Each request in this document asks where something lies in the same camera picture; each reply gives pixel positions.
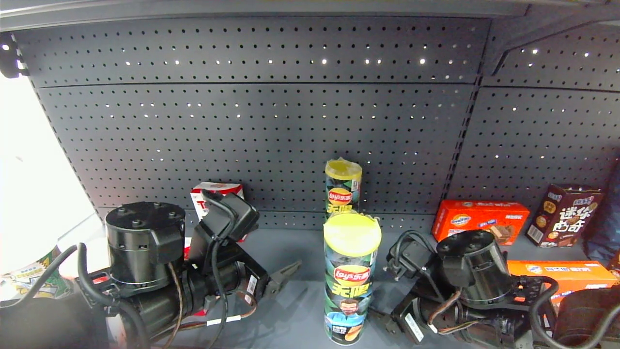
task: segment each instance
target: snack box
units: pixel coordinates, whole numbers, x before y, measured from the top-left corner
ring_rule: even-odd
[[[196,213],[198,214],[198,219],[204,218],[204,216],[209,213],[209,207],[207,207],[205,200],[202,198],[202,194],[200,194],[202,189],[222,195],[235,193],[243,198],[243,186],[241,184],[202,182],[195,186],[190,194],[192,202],[194,203],[194,208],[196,208]]]
[[[552,184],[538,207],[527,235],[538,247],[571,247],[603,199],[600,188]]]
[[[551,296],[557,308],[565,296],[582,289],[609,288],[617,279],[597,261],[508,261],[512,275],[548,276],[557,281],[560,288]]]
[[[465,230],[483,229],[493,233],[500,245],[512,245],[528,215],[529,210],[518,202],[444,200],[433,236],[439,242]]]

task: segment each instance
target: perforated metal panel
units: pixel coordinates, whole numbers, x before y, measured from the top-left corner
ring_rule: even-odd
[[[550,183],[602,186],[618,156],[620,96],[481,88],[449,198],[535,209]]]
[[[620,91],[620,30],[593,24],[512,51],[488,86]]]
[[[39,90],[96,207],[193,207],[200,181],[259,210],[323,210],[324,164],[364,168],[368,212],[434,213],[471,85],[141,84]]]
[[[16,32],[35,87],[442,82],[476,78],[489,21],[406,17],[136,20]]]

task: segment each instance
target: lay's chips can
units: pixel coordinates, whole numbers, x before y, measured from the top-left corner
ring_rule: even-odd
[[[335,343],[361,336],[371,302],[381,228],[376,219],[350,211],[323,226],[325,247],[325,331]]]
[[[325,174],[325,220],[334,212],[359,212],[361,166],[343,158],[329,160]]]

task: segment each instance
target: store shelf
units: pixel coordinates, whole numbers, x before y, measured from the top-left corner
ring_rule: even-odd
[[[522,16],[528,5],[508,1],[20,1],[0,5],[0,31],[111,20],[195,16],[268,16],[274,14],[324,16]]]
[[[104,236],[103,227],[97,229],[96,216],[76,227],[72,236],[87,235],[91,238]],[[373,307],[389,312],[407,294],[411,282],[407,279],[394,282],[382,271],[391,245],[399,232],[390,230],[383,234],[379,246],[375,273]],[[324,268],[323,239],[320,230],[258,229],[241,245],[268,272],[274,272],[296,260],[303,261],[293,280],[275,299],[261,301],[257,312],[248,319],[227,324],[218,348],[340,348],[332,343],[323,329]],[[572,248],[537,248],[526,236],[519,236],[514,246],[503,247],[508,257],[519,260],[585,260],[581,246]],[[231,314],[239,314],[245,308],[231,301]],[[219,307],[209,316],[214,319]],[[216,326],[180,332],[175,345],[186,348],[203,348]],[[451,337],[433,336],[420,348],[443,347],[469,348]],[[371,318],[356,348],[410,348],[404,335],[390,335]]]

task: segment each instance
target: product packaging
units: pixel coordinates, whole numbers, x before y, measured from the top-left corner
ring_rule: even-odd
[[[528,236],[538,247],[571,247],[602,199],[600,188],[552,184],[533,217]]]
[[[433,225],[437,242],[465,230],[486,230],[500,245],[512,245],[529,210],[518,202],[444,200]]]
[[[582,289],[608,288],[616,277],[597,261],[508,261],[513,275],[548,276],[557,281],[560,288],[551,296],[554,308],[560,306],[565,296]]]
[[[192,202],[194,203],[194,208],[196,208],[196,213],[198,214],[198,219],[204,218],[204,216],[209,213],[209,207],[202,198],[202,194],[200,194],[202,189],[222,195],[234,193],[243,198],[243,186],[241,184],[202,182],[195,186],[190,194]]]
[[[361,166],[343,158],[329,160],[325,174],[325,220],[334,212],[359,212]]]
[[[345,212],[323,226],[325,248],[325,331],[335,343],[361,336],[371,302],[381,228],[376,219]]]

